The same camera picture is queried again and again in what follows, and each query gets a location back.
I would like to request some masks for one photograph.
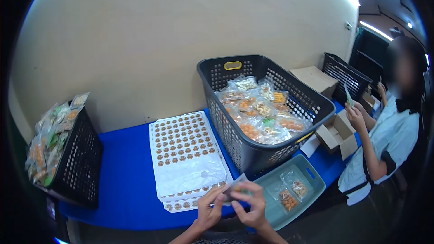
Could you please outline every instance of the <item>floor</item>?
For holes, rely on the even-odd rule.
[[[391,182],[376,186],[362,202],[336,205],[326,211],[298,218],[279,230],[291,244],[379,243],[388,233],[396,213],[396,189]],[[157,243],[173,240],[184,229],[161,231],[114,230],[80,224],[84,244]]]

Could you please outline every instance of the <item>hand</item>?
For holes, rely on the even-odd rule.
[[[378,82],[378,93],[382,98],[386,96],[386,87],[381,82]]]
[[[246,213],[239,202],[232,201],[232,207],[240,221],[256,230],[269,225],[268,220],[265,219],[265,199],[262,187],[250,181],[240,183],[239,187],[253,193],[253,196],[250,196],[239,192],[231,192],[232,197],[251,205],[251,211]]]
[[[197,226],[201,231],[208,230],[217,224],[221,218],[221,207],[224,201],[222,187],[213,187],[204,196],[198,199],[198,219],[193,225]]]
[[[354,107],[357,108],[361,113],[366,112],[365,108],[361,105],[361,103],[353,100],[353,104],[354,104]],[[347,107],[350,107],[350,104],[348,103],[348,101],[345,102],[345,109]]]
[[[345,110],[347,111],[347,118],[356,132],[366,130],[365,120],[358,109],[345,105]]]

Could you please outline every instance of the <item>light blue plastic tray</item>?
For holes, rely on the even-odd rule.
[[[280,174],[289,171],[296,172],[296,174],[300,176],[302,182],[309,182],[313,190],[310,190],[307,196],[303,198],[302,202],[294,209],[290,210],[289,214],[286,214],[284,209],[268,193],[266,187],[277,181],[280,182]],[[280,230],[293,221],[309,206],[311,206],[311,204],[318,199],[326,189],[326,184],[321,176],[319,176],[317,171],[302,154],[294,156],[292,159],[275,168],[273,171],[270,171],[266,175],[255,180],[254,183],[257,183],[264,189],[264,198],[267,202],[265,207],[265,218],[268,219],[268,222],[274,230]]]

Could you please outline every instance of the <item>sleeve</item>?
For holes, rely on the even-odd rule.
[[[399,127],[385,151],[381,160],[387,165],[387,175],[402,165],[413,150],[419,133],[419,114],[411,114]]]
[[[381,160],[386,162],[386,175],[392,174],[396,170],[396,163],[393,161],[392,157],[390,156],[388,151],[384,151],[381,154]]]

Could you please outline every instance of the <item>stack of sticker sheets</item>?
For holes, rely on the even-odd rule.
[[[160,119],[149,125],[157,196],[164,208],[198,208],[198,199],[234,180],[204,111]]]

